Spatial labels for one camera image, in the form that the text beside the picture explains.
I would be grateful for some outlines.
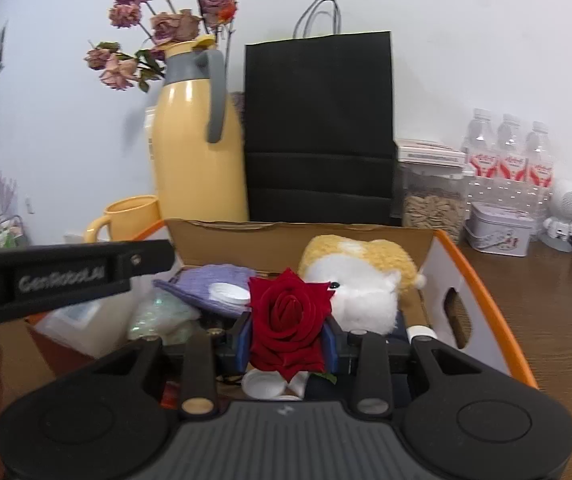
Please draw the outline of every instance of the gray handle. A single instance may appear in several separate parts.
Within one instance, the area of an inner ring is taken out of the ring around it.
[[[226,113],[226,67],[224,54],[215,49],[204,50],[197,56],[197,65],[205,67],[210,77],[210,121],[206,140],[216,144],[221,140]]]

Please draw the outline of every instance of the brown wooden surface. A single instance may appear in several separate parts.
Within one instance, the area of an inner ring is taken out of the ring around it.
[[[572,413],[572,253],[533,242],[528,256],[461,248],[501,309],[540,388]],[[572,480],[572,458],[564,480]]]

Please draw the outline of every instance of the red and white label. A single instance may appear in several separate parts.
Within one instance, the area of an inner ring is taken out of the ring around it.
[[[521,155],[504,155],[499,161],[499,176],[523,182],[526,178],[526,160]]]
[[[469,152],[468,161],[473,165],[477,176],[493,177],[497,173],[497,156],[488,152]]]
[[[535,186],[550,187],[553,180],[553,166],[534,162],[529,164],[526,172],[526,182]]]

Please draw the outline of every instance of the yellow mug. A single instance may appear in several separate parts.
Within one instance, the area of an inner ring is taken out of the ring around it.
[[[86,243],[96,242],[102,227],[108,226],[110,240],[132,240],[161,219],[159,199],[155,195],[131,196],[110,204],[103,216],[90,222],[83,235]]]

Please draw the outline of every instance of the plush toy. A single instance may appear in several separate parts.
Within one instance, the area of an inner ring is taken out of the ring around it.
[[[310,240],[299,264],[305,282],[330,282],[333,317],[342,330],[392,332],[397,296],[422,288],[423,275],[398,244],[388,240],[361,242],[336,235]]]

